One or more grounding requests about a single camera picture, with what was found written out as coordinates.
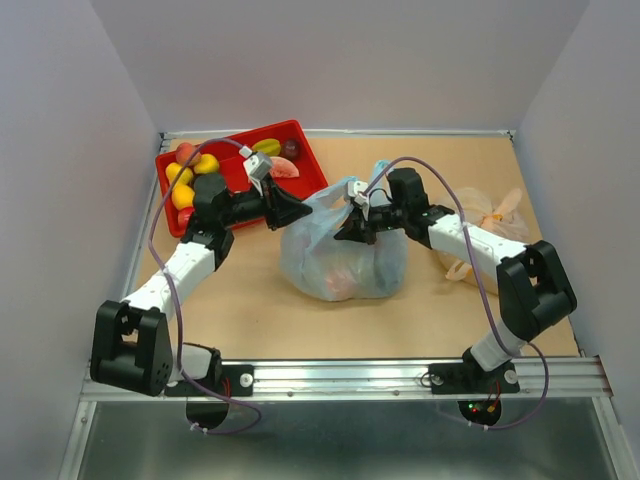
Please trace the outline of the light blue plastic bag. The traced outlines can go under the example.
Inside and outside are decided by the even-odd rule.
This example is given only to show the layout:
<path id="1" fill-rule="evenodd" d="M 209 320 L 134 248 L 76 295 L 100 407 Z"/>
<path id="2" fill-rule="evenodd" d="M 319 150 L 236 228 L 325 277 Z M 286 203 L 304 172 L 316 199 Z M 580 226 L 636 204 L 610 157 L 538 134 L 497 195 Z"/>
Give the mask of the light blue plastic bag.
<path id="1" fill-rule="evenodd" d="M 372 245 L 336 240 L 334 235 L 352 211 L 344 200 L 354 176 L 320 190 L 305 200 L 312 213 L 284 229 L 279 268 L 294 287 L 320 300 L 390 297 L 403 285 L 408 239 L 401 230 L 377 234 Z"/>

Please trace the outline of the red apple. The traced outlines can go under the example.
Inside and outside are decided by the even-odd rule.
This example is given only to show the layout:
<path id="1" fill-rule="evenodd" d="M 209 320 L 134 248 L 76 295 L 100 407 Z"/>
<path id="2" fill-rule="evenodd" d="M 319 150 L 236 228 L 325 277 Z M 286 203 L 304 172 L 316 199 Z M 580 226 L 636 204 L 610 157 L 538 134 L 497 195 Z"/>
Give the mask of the red apple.
<path id="1" fill-rule="evenodd" d="M 193 207 L 181 209 L 177 215 L 177 224 L 181 229 L 185 229 L 189 223 L 191 215 L 194 213 Z"/>

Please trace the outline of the orange mango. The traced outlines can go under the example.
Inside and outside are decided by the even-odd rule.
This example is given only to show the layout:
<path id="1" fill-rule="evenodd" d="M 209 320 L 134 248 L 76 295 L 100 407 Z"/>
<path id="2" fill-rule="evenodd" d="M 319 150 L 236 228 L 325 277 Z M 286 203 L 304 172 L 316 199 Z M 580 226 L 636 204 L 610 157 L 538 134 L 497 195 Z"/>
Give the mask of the orange mango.
<path id="1" fill-rule="evenodd" d="M 177 162 L 168 164 L 164 170 L 164 173 L 169 186 L 191 186 L 194 180 L 193 171 L 189 167 L 185 167 Z"/>

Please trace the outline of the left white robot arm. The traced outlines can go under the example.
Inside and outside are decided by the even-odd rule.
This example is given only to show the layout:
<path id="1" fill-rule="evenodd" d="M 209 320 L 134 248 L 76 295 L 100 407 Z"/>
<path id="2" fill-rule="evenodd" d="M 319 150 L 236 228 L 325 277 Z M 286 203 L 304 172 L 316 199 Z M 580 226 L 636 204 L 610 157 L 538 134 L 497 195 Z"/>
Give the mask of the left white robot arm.
<path id="1" fill-rule="evenodd" d="M 245 192 L 232 192 L 217 174 L 198 177 L 194 211 L 168 260 L 138 290 L 98 309 L 90 360 L 93 381 L 159 395 L 184 376 L 182 344 L 173 346 L 168 323 L 182 318 L 181 306 L 226 260 L 233 226 L 262 219 L 272 230 L 311 214 L 311 206 L 265 176 Z"/>

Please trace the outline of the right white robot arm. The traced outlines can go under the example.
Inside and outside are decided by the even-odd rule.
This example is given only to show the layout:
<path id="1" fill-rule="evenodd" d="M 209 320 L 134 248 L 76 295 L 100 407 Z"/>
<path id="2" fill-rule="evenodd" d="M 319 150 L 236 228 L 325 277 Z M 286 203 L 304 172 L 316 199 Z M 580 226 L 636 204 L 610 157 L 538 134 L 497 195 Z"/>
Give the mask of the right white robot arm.
<path id="1" fill-rule="evenodd" d="M 482 390 L 527 343 L 576 309 L 559 255 L 546 241 L 508 240 L 464 221 L 459 210 L 431 203 L 412 168 L 393 170 L 387 180 L 390 198 L 380 206 L 372 202 L 371 185 L 348 181 L 345 196 L 352 210 L 335 237 L 372 245 L 379 233 L 401 229 L 421 245 L 469 263 L 474 275 L 496 282 L 500 318 L 465 352 L 459 369 L 466 387 Z"/>

